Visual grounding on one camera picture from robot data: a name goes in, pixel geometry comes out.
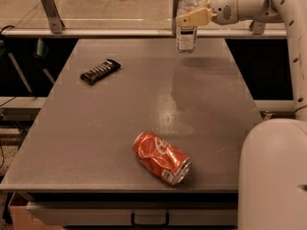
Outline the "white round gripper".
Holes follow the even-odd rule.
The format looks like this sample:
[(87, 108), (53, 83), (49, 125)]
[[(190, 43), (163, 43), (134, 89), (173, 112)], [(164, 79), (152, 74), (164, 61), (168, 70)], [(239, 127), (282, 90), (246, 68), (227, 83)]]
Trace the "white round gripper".
[(211, 21), (218, 25), (235, 24), (248, 20), (240, 14), (239, 2), (241, 0), (201, 0), (198, 8), (176, 17), (180, 27), (205, 26)]

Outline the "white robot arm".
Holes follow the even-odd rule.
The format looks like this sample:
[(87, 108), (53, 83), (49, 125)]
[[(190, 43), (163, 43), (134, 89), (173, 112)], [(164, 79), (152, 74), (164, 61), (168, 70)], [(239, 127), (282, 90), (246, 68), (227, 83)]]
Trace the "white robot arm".
[(242, 147), (238, 230), (307, 230), (307, 0), (203, 0), (176, 18), (179, 26), (282, 23), (293, 100), (261, 102), (274, 114)]

